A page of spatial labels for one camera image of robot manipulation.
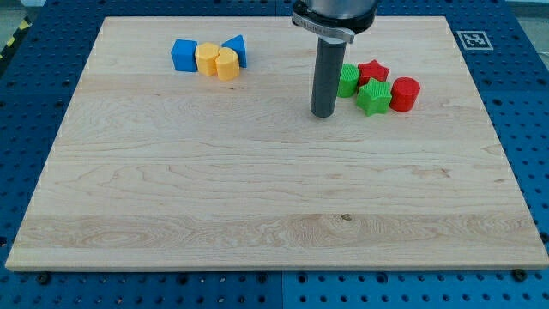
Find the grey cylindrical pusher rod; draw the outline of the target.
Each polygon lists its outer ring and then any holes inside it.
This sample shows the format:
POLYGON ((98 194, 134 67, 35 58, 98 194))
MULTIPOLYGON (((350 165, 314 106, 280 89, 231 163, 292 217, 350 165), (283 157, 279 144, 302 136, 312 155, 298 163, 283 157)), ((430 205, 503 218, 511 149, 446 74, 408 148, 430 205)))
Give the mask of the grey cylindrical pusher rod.
POLYGON ((318 38, 311 93, 311 112, 318 118, 334 113, 346 46, 344 41, 318 38))

